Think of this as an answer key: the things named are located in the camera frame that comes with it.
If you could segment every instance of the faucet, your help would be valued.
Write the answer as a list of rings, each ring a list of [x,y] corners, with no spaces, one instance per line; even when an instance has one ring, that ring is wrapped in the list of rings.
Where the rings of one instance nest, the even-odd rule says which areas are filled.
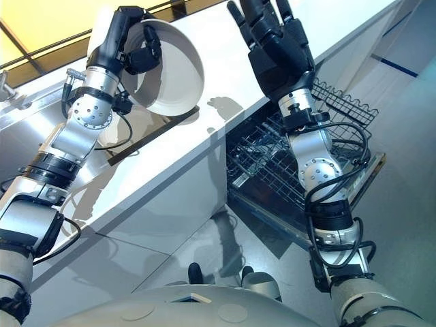
[[[7,85],[7,71],[3,70],[0,73],[0,102],[11,100],[16,96],[16,91]]]

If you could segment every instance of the robotic hand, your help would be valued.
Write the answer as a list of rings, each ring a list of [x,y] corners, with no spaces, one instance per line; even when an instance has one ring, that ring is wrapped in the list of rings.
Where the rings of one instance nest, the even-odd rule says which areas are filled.
[[[144,26],[146,46],[131,53],[123,52],[130,27],[152,17],[140,7],[118,8],[105,40],[89,56],[86,78],[70,72],[69,82],[64,85],[65,104],[73,77],[84,79],[75,93],[67,121],[55,127],[34,160],[0,199],[2,326],[6,321],[21,324],[29,313],[33,259],[52,249],[64,221],[63,215],[52,206],[64,202],[99,133],[109,126],[112,110],[120,110],[122,106],[121,111],[129,112],[125,92],[115,94],[123,70],[139,74],[159,64],[159,38],[148,25]]]
[[[361,171],[368,157],[362,130],[348,123],[327,123],[328,114],[316,112],[311,88],[315,65],[301,22],[287,0],[277,0],[281,25],[269,0],[240,0],[245,17],[233,1],[228,9],[250,52],[249,60],[264,94],[278,103],[297,162],[300,184],[306,190],[309,252],[316,287],[330,292],[341,326],[428,326],[372,280],[368,261],[375,243],[362,241],[363,223],[352,219],[347,180]],[[354,169],[343,172],[331,155],[326,128],[348,125],[362,140]],[[373,250],[366,258],[363,247]]]

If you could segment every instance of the wire basket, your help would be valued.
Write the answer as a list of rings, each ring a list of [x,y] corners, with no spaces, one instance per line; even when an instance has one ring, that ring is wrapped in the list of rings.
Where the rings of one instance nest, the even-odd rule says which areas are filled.
[[[325,82],[315,80],[312,90],[315,107],[318,111],[329,112],[330,122],[349,122],[359,125],[367,135],[368,125],[378,115],[376,109],[370,109],[367,104],[352,100]],[[284,200],[294,203],[304,210],[305,190],[298,181],[298,165],[292,155],[283,131],[281,113],[277,108],[262,121],[252,121],[249,128],[245,126],[243,134],[232,133],[227,138],[227,169],[230,187],[238,189],[250,178],[258,178],[266,183]],[[359,156],[362,142],[360,134],[348,126],[334,126],[328,129],[334,145],[332,154],[340,163],[342,169]],[[357,144],[343,143],[341,140],[355,141]]]

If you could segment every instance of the kitchen counter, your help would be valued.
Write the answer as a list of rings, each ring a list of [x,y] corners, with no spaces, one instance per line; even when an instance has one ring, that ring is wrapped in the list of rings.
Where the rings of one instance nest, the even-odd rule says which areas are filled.
[[[301,19],[316,62],[327,59],[365,31],[374,22],[395,10],[398,0],[290,1],[295,17]],[[162,185],[195,158],[223,142],[225,133],[255,112],[268,100],[262,94],[247,58],[248,48],[238,27],[220,3],[173,23],[197,48],[204,65],[204,92],[198,115],[173,127],[109,169],[98,186],[96,201],[82,198],[82,190],[67,201],[63,213],[74,214],[78,206],[92,206],[82,226],[100,230],[121,212]],[[68,67],[84,70],[85,59]],[[30,82],[23,93],[39,85],[64,79],[66,67]],[[61,233],[56,248],[68,239]]]

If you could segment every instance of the floor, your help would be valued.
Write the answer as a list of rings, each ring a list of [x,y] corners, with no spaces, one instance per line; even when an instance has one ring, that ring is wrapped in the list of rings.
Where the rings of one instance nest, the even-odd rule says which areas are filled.
[[[413,78],[383,63],[351,91],[379,108],[373,151],[387,154],[354,214],[377,243],[372,271],[409,308],[436,324],[436,57]]]
[[[371,126],[371,149],[386,152],[388,162],[354,214],[364,219],[365,235],[377,243],[371,264],[377,280],[436,323],[436,61],[418,78],[383,63],[374,67],[351,94],[379,108]],[[329,295],[313,286],[307,253],[284,235],[234,211],[237,208],[226,206],[171,251],[85,235],[82,242],[89,243],[89,250],[33,292],[32,312],[24,326],[46,326],[132,292],[186,281],[191,262],[201,265],[210,283],[237,285],[244,265],[270,273],[286,305],[321,326],[337,326]]]

